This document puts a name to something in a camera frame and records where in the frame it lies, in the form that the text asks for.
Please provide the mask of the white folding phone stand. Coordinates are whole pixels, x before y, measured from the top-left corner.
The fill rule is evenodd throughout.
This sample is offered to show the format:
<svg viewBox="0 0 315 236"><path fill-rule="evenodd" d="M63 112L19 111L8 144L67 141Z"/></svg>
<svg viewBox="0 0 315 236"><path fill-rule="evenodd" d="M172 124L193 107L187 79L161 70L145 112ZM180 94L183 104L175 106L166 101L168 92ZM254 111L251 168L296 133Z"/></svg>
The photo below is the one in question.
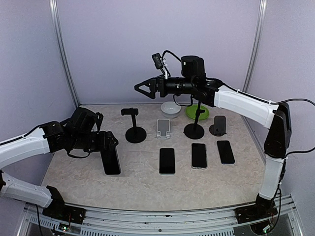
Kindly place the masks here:
<svg viewBox="0 0 315 236"><path fill-rule="evenodd" d="M170 119L164 118L157 119L157 138L158 139L170 138Z"/></svg>

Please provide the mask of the black clamp stand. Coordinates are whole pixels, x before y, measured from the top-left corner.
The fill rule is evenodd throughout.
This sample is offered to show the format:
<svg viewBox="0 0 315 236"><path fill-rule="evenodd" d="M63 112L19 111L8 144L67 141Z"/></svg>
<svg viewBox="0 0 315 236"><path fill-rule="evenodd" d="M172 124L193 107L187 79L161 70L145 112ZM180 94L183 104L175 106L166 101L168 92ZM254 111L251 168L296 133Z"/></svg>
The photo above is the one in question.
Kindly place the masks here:
<svg viewBox="0 0 315 236"><path fill-rule="evenodd" d="M125 134L125 138L128 142L132 144L138 144L143 142L146 137L147 133L146 130L142 127L137 126L136 124L136 116L139 114L137 108L123 108L121 109L121 115L131 115L132 119L132 127L129 128Z"/></svg>

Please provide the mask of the tall black pole stand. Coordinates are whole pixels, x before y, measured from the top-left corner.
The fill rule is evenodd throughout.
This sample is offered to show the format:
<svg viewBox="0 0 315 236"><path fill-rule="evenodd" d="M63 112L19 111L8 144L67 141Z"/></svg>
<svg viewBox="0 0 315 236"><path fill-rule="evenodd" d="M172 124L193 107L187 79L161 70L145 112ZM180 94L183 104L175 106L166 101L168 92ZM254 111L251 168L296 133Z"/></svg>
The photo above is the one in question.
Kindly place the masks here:
<svg viewBox="0 0 315 236"><path fill-rule="evenodd" d="M201 110L201 102L198 102L197 109L195 111L194 123L190 123L184 127L184 134L186 137L198 140L204 136L204 129L201 125L198 124L199 116L201 113L204 113L204 110Z"/></svg>

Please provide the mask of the small black phone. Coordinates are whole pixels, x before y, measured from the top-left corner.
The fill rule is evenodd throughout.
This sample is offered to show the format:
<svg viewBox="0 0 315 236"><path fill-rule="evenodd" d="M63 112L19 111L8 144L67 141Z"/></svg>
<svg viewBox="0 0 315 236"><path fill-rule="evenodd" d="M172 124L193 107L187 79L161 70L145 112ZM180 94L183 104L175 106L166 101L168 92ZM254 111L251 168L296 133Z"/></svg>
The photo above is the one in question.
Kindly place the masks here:
<svg viewBox="0 0 315 236"><path fill-rule="evenodd" d="M175 174L175 150L173 148L159 150L159 173L161 175Z"/></svg>

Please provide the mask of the low black round stand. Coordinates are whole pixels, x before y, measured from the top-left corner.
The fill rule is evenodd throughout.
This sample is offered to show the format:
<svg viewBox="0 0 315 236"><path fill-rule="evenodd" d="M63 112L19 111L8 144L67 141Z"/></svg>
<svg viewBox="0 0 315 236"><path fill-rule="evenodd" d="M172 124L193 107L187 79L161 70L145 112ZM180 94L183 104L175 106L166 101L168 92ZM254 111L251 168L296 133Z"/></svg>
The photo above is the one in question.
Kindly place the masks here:
<svg viewBox="0 0 315 236"><path fill-rule="evenodd" d="M209 127L209 131L212 135L221 137L226 134L226 117L215 116L214 123Z"/></svg>

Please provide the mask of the clear-cased phone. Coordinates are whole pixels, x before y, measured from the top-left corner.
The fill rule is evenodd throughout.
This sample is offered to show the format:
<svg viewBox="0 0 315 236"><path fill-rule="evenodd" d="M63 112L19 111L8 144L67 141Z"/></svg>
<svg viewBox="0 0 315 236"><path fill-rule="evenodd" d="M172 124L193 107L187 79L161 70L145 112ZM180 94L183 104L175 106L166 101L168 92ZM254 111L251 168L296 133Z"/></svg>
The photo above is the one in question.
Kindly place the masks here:
<svg viewBox="0 0 315 236"><path fill-rule="evenodd" d="M192 143L191 166L193 169L206 169L207 168L207 153L206 153L205 144Z"/></svg>

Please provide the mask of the blue-edged black phone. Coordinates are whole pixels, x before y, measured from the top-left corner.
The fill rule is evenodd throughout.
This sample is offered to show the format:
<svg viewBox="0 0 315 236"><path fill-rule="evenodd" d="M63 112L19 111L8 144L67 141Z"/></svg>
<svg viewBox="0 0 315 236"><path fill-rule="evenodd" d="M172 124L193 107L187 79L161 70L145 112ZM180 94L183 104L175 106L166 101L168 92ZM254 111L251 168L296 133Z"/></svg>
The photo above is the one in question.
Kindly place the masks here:
<svg viewBox="0 0 315 236"><path fill-rule="evenodd" d="M230 165L235 163L231 144L228 140L217 141L217 147L222 164Z"/></svg>

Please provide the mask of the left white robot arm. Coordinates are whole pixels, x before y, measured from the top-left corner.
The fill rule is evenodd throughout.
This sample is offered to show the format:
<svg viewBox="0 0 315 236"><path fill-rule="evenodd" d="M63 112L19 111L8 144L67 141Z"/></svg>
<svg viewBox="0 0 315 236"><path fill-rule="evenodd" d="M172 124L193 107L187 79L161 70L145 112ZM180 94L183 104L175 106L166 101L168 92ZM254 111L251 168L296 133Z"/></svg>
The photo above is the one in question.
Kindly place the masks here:
<svg viewBox="0 0 315 236"><path fill-rule="evenodd" d="M72 124L52 121L30 132L4 141L0 145L0 167L4 168L24 159L65 150L80 149L87 155L99 152L106 175L119 175L121 168L116 151L118 140L110 131L93 131L94 124ZM52 186L38 186L1 171L0 195L49 208L59 219L69 214L60 192Z"/></svg>

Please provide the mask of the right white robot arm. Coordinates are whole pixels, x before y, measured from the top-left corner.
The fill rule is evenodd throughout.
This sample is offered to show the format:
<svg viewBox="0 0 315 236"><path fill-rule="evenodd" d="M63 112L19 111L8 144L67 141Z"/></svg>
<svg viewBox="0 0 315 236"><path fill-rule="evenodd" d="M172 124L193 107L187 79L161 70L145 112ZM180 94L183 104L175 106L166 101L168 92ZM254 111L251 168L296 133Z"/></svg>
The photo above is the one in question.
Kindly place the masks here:
<svg viewBox="0 0 315 236"><path fill-rule="evenodd" d="M265 173L259 191L259 196L263 199L252 206L252 214L262 218L271 210L268 200L273 199L281 181L291 137L290 110L286 102L277 104L231 88L219 79L198 76L168 79L157 76L136 84L134 89L151 99L155 99L156 92L159 92L160 97L189 94L207 106L235 112L267 128L269 132L264 143Z"/></svg>

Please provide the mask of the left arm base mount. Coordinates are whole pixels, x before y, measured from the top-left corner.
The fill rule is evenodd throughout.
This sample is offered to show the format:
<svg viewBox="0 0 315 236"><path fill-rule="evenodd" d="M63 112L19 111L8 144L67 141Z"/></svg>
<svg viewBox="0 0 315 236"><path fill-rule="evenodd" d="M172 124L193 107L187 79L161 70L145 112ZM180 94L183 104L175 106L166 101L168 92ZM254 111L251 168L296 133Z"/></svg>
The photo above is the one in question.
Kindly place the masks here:
<svg viewBox="0 0 315 236"><path fill-rule="evenodd" d="M42 214L69 223L83 224L86 210L81 207L66 205L57 188L47 185L51 193L51 203L43 208Z"/></svg>

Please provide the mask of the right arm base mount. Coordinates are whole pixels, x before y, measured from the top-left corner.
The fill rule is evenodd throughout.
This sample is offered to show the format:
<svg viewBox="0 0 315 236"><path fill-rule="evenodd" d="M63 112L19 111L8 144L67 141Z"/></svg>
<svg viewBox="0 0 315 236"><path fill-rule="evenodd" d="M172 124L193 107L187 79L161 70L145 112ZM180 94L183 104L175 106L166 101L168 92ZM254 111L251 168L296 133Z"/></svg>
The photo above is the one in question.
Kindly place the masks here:
<svg viewBox="0 0 315 236"><path fill-rule="evenodd" d="M278 214L274 198L267 200L262 198L259 194L257 195L253 205L237 207L234 211L238 224L259 220Z"/></svg>

